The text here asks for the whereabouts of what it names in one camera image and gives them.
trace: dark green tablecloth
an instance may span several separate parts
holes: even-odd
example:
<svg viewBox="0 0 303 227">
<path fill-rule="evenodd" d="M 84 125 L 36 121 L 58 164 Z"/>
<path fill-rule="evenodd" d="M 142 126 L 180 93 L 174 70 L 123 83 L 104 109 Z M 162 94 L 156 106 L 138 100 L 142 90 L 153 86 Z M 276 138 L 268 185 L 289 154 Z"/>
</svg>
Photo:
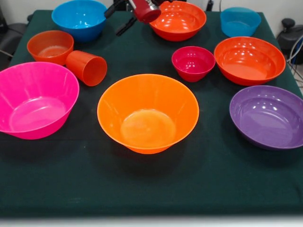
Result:
<svg viewBox="0 0 303 227">
<path fill-rule="evenodd" d="M 117 12 L 101 37 L 75 49 L 104 57 L 108 73 L 97 87 L 80 84 L 79 99 L 66 124 L 35 141 L 0 135 L 0 215 L 81 216 L 150 214 L 268 214 L 303 211 L 303 149 L 261 150 L 234 127 L 231 97 L 243 87 L 217 67 L 197 83 L 184 82 L 170 62 L 182 46 L 213 51 L 226 36 L 219 13 L 192 39 L 171 43 L 136 23 L 123 36 L 115 29 L 129 19 Z M 277 42 L 263 16 L 255 37 Z M 57 29 L 50 11 L 36 11 L 12 60 L 33 61 L 26 50 L 35 34 Z M 139 155 L 113 142 L 100 128 L 97 103 L 121 78 L 158 73 L 182 81 L 196 95 L 201 112 L 194 131 L 157 155 Z M 301 95 L 289 69 L 268 83 Z"/>
</svg>

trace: purple bowl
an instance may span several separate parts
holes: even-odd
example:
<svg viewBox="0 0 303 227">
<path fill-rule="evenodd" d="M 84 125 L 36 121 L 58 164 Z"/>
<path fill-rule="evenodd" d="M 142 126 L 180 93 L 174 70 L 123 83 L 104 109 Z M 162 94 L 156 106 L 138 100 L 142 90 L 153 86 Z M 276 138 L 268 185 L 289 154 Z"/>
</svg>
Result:
<svg viewBox="0 0 303 227">
<path fill-rule="evenodd" d="M 303 100 L 289 91 L 264 85 L 247 87 L 232 98 L 230 115 L 256 146 L 284 150 L 303 145 Z"/>
</svg>

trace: blue bowl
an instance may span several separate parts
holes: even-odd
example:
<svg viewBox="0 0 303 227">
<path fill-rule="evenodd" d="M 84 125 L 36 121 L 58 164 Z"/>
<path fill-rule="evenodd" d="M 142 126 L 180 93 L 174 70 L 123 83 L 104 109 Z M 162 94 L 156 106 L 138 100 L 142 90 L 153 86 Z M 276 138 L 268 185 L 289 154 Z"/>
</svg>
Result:
<svg viewBox="0 0 303 227">
<path fill-rule="evenodd" d="M 103 30 L 106 6 L 94 0 L 72 0 L 53 10 L 52 19 L 64 32 L 77 42 L 96 39 Z"/>
<path fill-rule="evenodd" d="M 261 17 L 251 9 L 233 7 L 220 14 L 221 29 L 229 37 L 252 36 L 261 23 Z"/>
</svg>

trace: white wall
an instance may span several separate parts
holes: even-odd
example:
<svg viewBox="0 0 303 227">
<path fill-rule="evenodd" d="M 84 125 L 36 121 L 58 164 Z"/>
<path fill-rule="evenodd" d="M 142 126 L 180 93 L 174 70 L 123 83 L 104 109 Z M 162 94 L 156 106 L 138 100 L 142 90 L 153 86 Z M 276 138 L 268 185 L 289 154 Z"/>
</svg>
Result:
<svg viewBox="0 0 303 227">
<path fill-rule="evenodd" d="M 27 22 L 27 16 L 36 9 L 54 9 L 67 0 L 0 0 L 3 14 L 10 23 Z M 109 6 L 112 0 L 99 0 Z M 207 0 L 188 0 L 206 9 Z M 293 18 L 297 24 L 303 24 L 303 0 L 222 0 L 222 10 L 232 6 L 241 6 L 264 12 L 274 34 L 282 29 L 281 20 Z M 214 0 L 213 11 L 219 10 L 219 0 Z"/>
</svg>

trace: orange bowl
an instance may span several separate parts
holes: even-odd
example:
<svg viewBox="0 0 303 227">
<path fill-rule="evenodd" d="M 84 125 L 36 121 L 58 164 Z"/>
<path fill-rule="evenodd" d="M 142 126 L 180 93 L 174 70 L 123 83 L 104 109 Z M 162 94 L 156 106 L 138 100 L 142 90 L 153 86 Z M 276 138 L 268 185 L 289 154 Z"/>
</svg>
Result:
<svg viewBox="0 0 303 227">
<path fill-rule="evenodd" d="M 46 31 L 33 36 L 27 50 L 35 61 L 46 61 L 65 65 L 67 56 L 73 51 L 73 37 L 63 31 Z"/>
<path fill-rule="evenodd" d="M 119 80 L 101 96 L 97 117 L 104 132 L 141 154 L 155 154 L 194 129 L 199 105 L 182 83 L 157 74 Z"/>
<path fill-rule="evenodd" d="M 150 23 L 154 32 L 168 41 L 179 42 L 193 37 L 206 23 L 206 14 L 194 4 L 166 1 L 160 6 L 161 15 Z"/>
<path fill-rule="evenodd" d="M 253 37 L 233 37 L 220 42 L 214 56 L 221 73 L 242 85 L 260 85 L 278 77 L 285 58 L 274 45 Z"/>
</svg>

